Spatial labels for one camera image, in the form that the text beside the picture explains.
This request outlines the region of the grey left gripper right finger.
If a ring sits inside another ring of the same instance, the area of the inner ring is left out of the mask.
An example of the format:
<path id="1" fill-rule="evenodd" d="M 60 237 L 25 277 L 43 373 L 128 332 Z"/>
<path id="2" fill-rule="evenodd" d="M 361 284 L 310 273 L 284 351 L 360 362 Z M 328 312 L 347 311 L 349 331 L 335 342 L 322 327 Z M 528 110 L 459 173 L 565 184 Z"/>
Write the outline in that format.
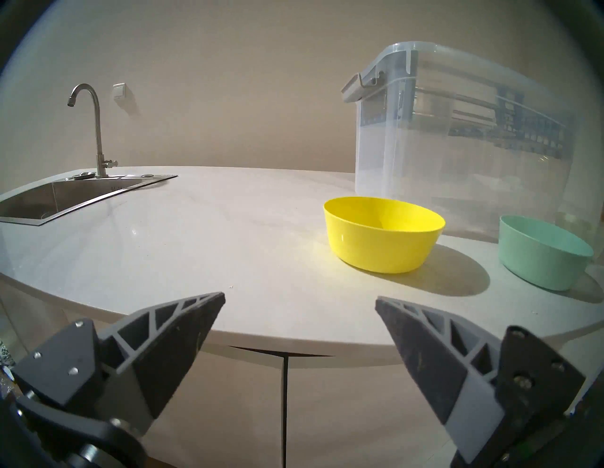
<path id="1" fill-rule="evenodd" d="M 496 338 L 438 309 L 378 297 L 375 310 L 456 446 L 451 465 L 526 465 L 569 425 L 585 376 L 526 328 Z"/>

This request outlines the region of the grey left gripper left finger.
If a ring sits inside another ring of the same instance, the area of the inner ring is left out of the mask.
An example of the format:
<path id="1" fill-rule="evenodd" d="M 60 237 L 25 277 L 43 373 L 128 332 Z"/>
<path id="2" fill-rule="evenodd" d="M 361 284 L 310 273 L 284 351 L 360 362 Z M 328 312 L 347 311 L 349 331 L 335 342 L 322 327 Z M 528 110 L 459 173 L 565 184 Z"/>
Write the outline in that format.
<path id="1" fill-rule="evenodd" d="M 13 368 L 24 394 L 97 420 L 124 420 L 144 435 L 193 365 L 225 304 L 213 292 L 154 305 L 97 331 L 79 318 Z"/>

